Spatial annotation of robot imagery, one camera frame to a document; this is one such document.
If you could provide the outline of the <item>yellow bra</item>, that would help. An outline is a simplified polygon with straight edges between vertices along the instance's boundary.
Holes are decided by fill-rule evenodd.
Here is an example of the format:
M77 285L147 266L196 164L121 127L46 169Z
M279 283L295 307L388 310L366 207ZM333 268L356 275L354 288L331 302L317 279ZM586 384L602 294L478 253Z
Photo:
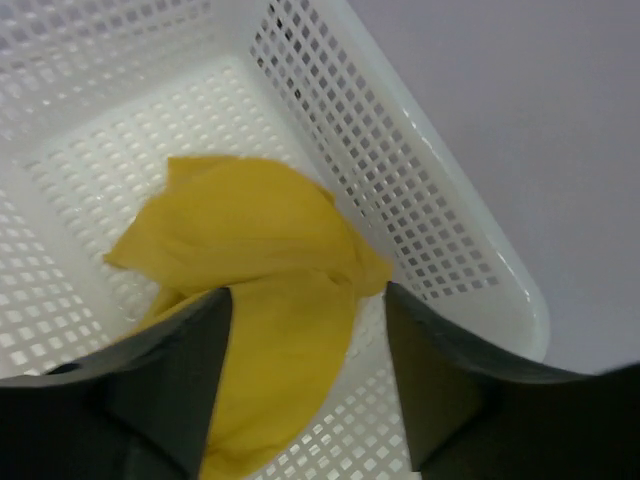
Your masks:
M159 291L147 329L228 288L230 339L200 477L242 479L286 448L325 402L362 300L392 276L333 194L276 161L172 157L105 255Z

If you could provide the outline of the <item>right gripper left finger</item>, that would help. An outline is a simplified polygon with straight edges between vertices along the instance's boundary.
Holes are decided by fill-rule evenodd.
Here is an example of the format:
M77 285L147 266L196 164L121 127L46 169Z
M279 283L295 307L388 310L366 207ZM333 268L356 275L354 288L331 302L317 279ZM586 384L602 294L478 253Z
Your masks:
M218 289L91 355L3 379L2 478L197 478L232 308Z

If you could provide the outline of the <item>white plastic mesh basket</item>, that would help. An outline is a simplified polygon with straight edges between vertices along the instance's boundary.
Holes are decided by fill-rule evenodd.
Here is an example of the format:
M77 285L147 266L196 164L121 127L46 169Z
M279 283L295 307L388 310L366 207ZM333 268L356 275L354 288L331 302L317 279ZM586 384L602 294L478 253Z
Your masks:
M394 280L533 360L549 313L488 208L345 1L1 5L1 373L127 333L156 285L105 253L167 161L279 160L329 189Z

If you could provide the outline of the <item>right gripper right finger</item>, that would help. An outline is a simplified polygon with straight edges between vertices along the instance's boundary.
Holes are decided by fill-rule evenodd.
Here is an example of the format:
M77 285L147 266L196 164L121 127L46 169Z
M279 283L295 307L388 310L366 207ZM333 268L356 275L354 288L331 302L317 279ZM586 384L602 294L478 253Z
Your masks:
M410 465L423 479L635 479L639 368L594 375L506 351L396 283L386 328Z

